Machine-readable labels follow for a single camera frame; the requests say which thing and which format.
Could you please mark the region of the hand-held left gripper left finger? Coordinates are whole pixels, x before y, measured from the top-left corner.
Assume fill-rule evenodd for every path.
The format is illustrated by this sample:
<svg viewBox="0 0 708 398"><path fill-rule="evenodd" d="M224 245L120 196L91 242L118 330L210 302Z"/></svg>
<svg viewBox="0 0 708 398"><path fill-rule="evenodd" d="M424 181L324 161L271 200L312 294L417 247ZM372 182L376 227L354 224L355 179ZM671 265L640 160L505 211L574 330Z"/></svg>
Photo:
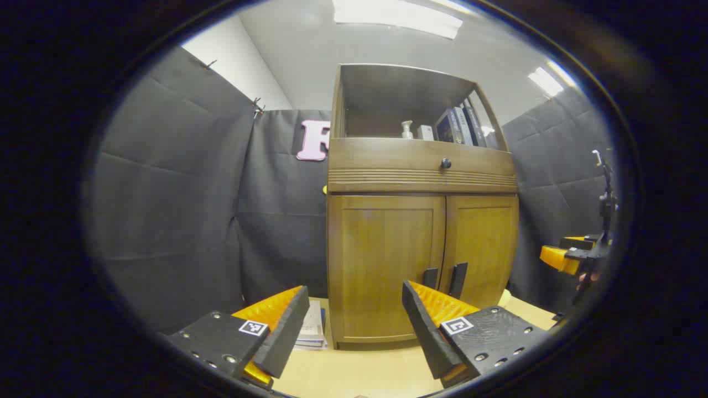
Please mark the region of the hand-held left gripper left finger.
<svg viewBox="0 0 708 398"><path fill-rule="evenodd" d="M166 340L227 377L270 390L285 370L309 307L308 287L299 285L233 314L212 311Z"/></svg>

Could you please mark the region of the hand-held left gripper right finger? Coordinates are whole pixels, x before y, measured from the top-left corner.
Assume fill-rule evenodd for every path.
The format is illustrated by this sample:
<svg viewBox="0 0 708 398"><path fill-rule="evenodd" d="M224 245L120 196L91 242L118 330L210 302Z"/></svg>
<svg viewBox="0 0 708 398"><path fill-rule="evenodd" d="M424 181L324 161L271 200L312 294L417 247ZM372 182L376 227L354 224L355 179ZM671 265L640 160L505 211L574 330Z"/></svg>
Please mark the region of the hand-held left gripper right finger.
<svg viewBox="0 0 708 398"><path fill-rule="evenodd" d="M500 306L478 309L412 281L402 285L409 316L428 368L444 388L496 371L549 337Z"/></svg>

